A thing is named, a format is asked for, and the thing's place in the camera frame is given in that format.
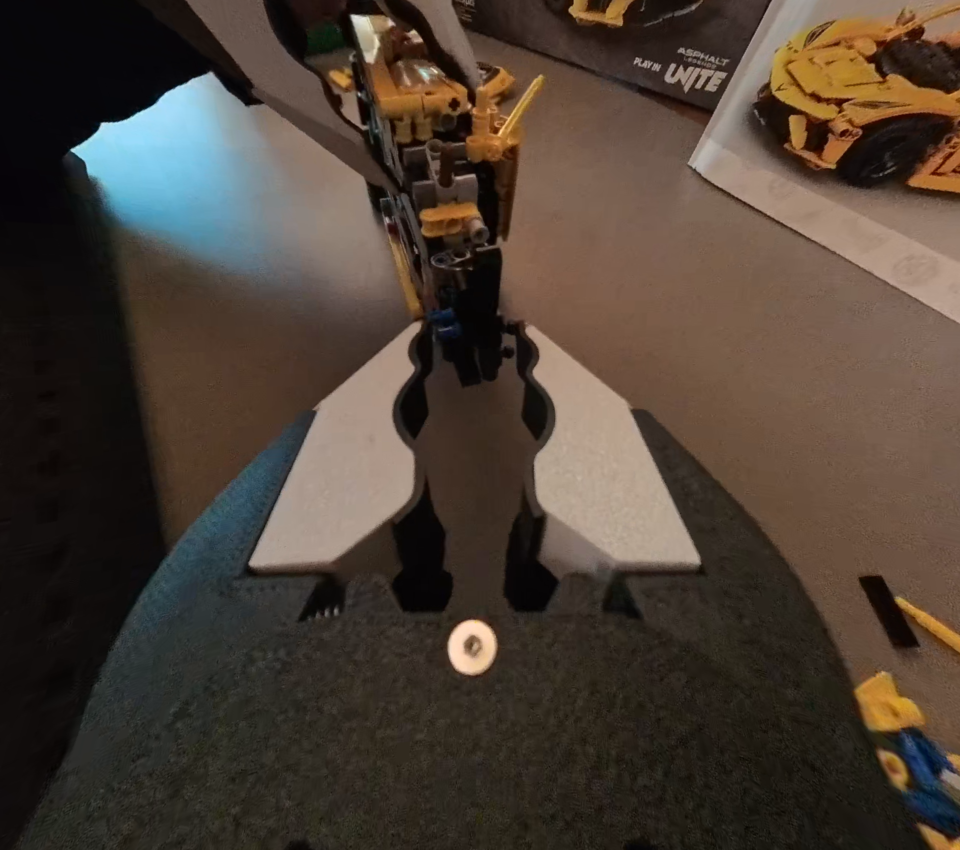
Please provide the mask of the person's left forearm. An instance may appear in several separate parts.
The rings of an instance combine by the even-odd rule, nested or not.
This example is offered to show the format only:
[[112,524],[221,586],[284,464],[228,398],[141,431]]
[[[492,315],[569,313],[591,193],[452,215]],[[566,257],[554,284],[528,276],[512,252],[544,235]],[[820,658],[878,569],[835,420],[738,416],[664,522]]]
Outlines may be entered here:
[[46,213],[64,160],[104,123],[214,73],[249,82],[184,0],[1,0],[2,216]]

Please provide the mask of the yellow brick car panel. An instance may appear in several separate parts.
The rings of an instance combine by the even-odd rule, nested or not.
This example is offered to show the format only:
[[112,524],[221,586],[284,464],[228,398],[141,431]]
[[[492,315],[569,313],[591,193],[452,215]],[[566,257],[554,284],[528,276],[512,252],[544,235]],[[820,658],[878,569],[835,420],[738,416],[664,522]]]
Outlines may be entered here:
[[492,105],[500,105],[515,93],[515,78],[504,67],[486,62],[477,62],[477,99]]

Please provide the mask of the long yellow Lego axle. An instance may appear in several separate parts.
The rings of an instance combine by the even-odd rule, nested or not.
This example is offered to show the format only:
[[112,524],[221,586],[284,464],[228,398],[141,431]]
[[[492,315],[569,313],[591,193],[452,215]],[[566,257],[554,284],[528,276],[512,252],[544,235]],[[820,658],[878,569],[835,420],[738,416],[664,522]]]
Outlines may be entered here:
[[543,74],[537,75],[525,89],[520,99],[513,105],[509,114],[503,117],[497,124],[498,132],[496,136],[503,149],[518,145],[517,139],[519,138],[518,133],[522,120],[538,94],[543,90],[546,81],[545,77]]

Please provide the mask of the white car instruction booklet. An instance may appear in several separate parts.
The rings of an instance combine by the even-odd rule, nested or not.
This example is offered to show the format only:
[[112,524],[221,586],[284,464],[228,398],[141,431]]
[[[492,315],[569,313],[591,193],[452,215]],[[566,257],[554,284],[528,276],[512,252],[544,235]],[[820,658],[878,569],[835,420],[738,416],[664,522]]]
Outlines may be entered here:
[[772,0],[689,166],[959,320],[959,0]]

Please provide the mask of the short black brick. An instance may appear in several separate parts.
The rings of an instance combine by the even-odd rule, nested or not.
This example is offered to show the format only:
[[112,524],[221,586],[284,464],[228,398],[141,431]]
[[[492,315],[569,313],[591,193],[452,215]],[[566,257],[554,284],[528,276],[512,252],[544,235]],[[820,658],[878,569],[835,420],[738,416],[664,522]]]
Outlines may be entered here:
[[858,583],[890,644],[903,650],[918,648],[919,640],[885,578],[876,574],[861,575]]

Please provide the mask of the black dimpled mat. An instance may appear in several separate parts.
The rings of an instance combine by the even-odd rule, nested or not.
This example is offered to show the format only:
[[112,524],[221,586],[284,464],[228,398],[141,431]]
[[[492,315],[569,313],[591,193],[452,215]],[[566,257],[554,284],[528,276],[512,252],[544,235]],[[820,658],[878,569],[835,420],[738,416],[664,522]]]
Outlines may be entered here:
[[73,154],[2,175],[2,848],[165,552],[105,218]]

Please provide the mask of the yellow toy brick car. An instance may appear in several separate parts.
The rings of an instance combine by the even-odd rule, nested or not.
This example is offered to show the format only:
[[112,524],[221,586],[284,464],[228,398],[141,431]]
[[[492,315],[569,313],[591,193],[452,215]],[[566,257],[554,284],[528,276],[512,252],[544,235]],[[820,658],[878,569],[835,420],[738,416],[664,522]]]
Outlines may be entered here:
[[472,99],[417,33],[385,16],[349,16],[343,27],[353,44],[350,67],[326,76],[342,97],[353,96],[358,128],[393,177],[393,193],[368,183],[367,195],[404,304],[414,321],[427,322],[431,256],[481,246],[502,251],[509,238],[524,118],[516,146],[503,149],[497,127],[524,92],[515,82],[500,105]]

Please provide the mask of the pile of small bricks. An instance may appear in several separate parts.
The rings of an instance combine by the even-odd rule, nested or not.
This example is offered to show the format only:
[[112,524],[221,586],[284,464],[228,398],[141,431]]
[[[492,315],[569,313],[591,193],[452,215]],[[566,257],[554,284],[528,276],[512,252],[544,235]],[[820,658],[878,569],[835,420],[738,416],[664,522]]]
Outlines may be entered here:
[[888,672],[854,691],[887,780],[902,797],[930,848],[959,847],[959,757],[924,730],[923,712]]

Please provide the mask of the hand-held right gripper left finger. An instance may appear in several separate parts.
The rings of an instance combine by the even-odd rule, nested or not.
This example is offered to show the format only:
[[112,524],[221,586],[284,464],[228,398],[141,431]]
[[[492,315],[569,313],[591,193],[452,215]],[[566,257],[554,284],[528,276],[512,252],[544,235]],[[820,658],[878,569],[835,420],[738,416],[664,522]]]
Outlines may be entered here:
[[415,451],[432,368],[429,331],[412,324],[317,405],[249,572],[341,590],[381,575],[406,612],[447,607],[447,535]]

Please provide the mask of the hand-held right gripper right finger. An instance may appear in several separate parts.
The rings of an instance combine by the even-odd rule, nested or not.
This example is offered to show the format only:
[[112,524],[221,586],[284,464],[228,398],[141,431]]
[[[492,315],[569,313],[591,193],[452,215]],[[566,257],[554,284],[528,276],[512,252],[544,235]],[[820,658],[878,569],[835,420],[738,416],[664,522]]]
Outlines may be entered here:
[[541,612],[570,576],[603,592],[702,559],[628,401],[531,325],[514,328],[534,439],[506,554],[506,600]]

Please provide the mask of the black grey brick assembly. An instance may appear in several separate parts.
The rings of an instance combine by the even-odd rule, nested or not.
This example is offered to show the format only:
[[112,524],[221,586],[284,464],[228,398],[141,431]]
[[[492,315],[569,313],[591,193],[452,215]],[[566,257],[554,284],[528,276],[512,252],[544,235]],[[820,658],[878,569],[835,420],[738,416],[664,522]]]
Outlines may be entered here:
[[431,256],[434,292],[426,321],[463,388],[498,379],[516,354],[500,311],[503,254],[497,246],[447,249]]

